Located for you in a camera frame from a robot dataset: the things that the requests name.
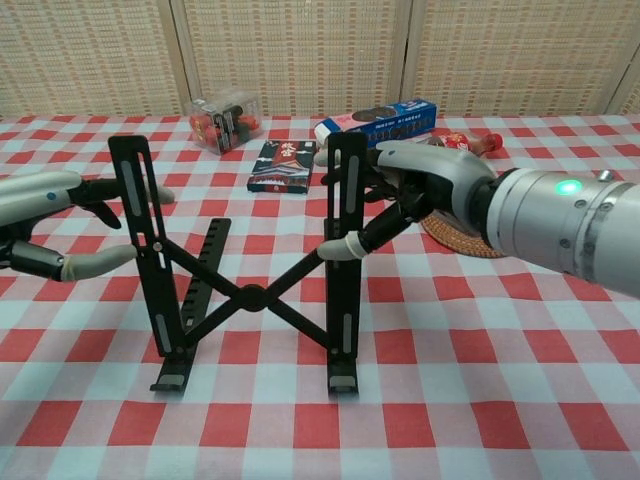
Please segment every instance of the red toy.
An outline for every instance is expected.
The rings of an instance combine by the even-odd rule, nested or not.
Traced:
[[[260,122],[252,115],[240,115],[238,117],[238,123],[244,123],[249,127],[249,130],[255,130],[260,128]]]
[[[430,145],[439,147],[457,148],[468,150],[478,157],[485,153],[494,152],[502,148],[502,136],[498,133],[488,133],[482,137],[474,137],[459,132],[450,132],[433,136],[427,141]]]

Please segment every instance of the black laptop stand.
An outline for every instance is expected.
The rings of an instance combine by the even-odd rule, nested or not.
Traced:
[[[155,343],[164,363],[156,391],[183,391],[189,380],[198,342],[238,310],[258,312],[268,308],[285,322],[327,350],[330,392],[357,392],[356,357],[360,315],[362,262],[326,262],[326,331],[280,300],[280,296],[324,261],[314,249],[267,288],[238,287],[218,272],[231,219],[214,218],[196,258],[167,238],[156,178],[144,136],[114,136],[109,148],[122,193],[131,241],[138,249],[137,266],[151,320]],[[329,137],[329,176],[333,177],[336,152],[341,168],[339,214],[334,215],[334,184],[327,186],[325,240],[360,230],[364,216],[364,162],[367,139],[360,133]],[[144,178],[149,184],[146,196]],[[192,275],[180,307],[172,271],[177,263]],[[228,297],[206,314],[212,290]]]

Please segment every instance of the woven coaster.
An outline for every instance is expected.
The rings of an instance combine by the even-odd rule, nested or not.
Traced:
[[[434,240],[454,252],[482,258],[502,258],[505,256],[489,247],[482,238],[465,235],[433,214],[425,218],[421,224]]]

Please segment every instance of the table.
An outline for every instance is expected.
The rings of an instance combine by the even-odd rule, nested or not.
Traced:
[[[0,175],[112,175],[108,137],[146,135],[177,195],[169,237],[196,254],[209,218],[231,217],[221,272],[265,284],[320,243],[325,191],[320,169],[307,196],[249,193],[246,180],[264,138],[311,138],[314,121],[269,117],[220,158],[180,117],[6,119]],[[488,160],[498,171],[608,168],[640,182],[638,115],[438,127],[503,134]],[[86,253],[128,233],[74,209],[34,241]],[[188,277],[176,277],[182,295]],[[283,299],[324,326],[323,270]],[[357,399],[329,398],[324,351],[269,312],[203,340],[182,398],[150,392],[161,359],[134,263],[76,284],[0,270],[0,308],[5,479],[640,478],[640,303],[517,259],[453,254],[417,225],[364,261]]]

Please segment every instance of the robotic hand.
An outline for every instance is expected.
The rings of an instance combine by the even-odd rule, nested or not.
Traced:
[[[173,193],[158,187],[161,203],[172,203]],[[137,255],[132,245],[91,255],[68,255],[30,243],[36,224],[73,206],[95,214],[111,228],[118,217],[105,200],[120,196],[115,179],[84,180],[75,172],[47,172],[0,180],[0,269],[72,282],[109,272]]]
[[[640,298],[640,186],[527,168],[497,176],[470,152],[406,141],[381,142],[369,158],[395,201],[320,245],[321,258],[361,259],[436,211],[505,255]]]

